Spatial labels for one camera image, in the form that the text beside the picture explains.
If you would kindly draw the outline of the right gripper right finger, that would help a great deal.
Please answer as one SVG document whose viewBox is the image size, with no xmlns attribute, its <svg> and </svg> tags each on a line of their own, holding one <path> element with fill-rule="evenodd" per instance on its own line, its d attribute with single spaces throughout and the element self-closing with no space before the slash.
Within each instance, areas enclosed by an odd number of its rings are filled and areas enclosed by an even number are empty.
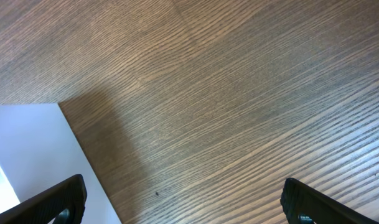
<svg viewBox="0 0 379 224">
<path fill-rule="evenodd" d="M 294 178 L 285 180 L 280 204 L 290 224 L 378 224 Z"/>
</svg>

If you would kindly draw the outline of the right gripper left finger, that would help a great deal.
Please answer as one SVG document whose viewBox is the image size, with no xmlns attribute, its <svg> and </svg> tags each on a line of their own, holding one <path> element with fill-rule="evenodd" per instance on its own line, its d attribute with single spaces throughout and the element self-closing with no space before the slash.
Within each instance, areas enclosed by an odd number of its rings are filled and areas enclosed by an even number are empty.
<svg viewBox="0 0 379 224">
<path fill-rule="evenodd" d="M 73 175 L 0 214 L 0 224 L 81 224 L 87 190 L 83 176 Z"/>
</svg>

